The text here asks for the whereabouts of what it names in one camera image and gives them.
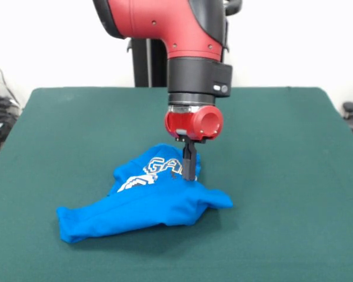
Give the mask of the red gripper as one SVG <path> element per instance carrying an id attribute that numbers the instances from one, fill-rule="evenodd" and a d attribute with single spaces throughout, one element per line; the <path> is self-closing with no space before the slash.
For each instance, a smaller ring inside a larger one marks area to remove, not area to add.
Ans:
<path id="1" fill-rule="evenodd" d="M 186 137 L 194 142 L 205 143 L 219 136 L 223 127 L 221 111 L 208 106 L 168 106 L 165 128 L 174 138 L 184 141 Z M 196 177 L 197 150 L 195 143 L 185 141 L 183 148 L 183 179 L 194 181 Z"/>

